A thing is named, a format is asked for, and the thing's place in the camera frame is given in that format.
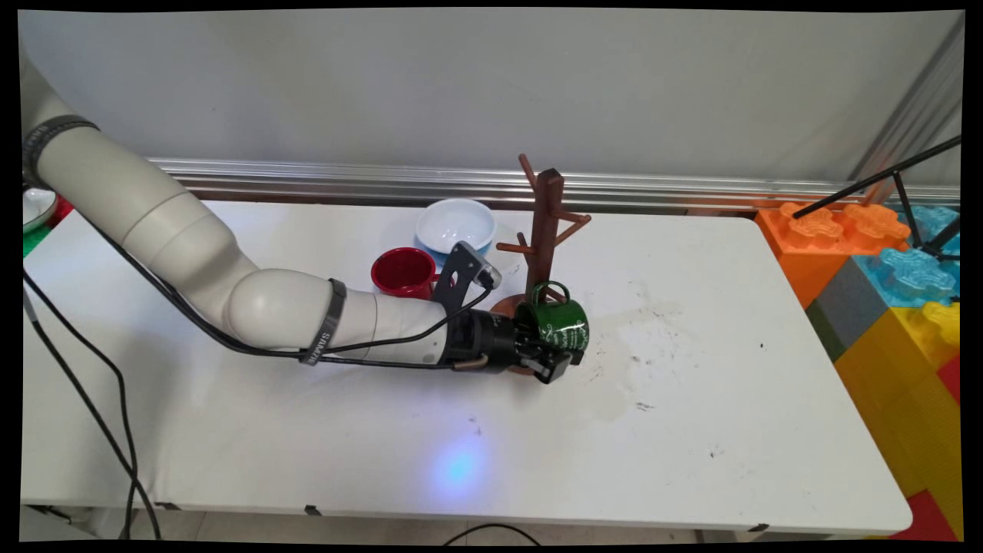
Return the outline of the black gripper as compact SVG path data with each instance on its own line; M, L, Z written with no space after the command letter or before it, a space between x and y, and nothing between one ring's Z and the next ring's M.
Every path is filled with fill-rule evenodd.
M577 366L584 350L552 349L528 318L518 320L484 310L468 310L446 326L445 361L457 371L499 374L516 370L543 384Z

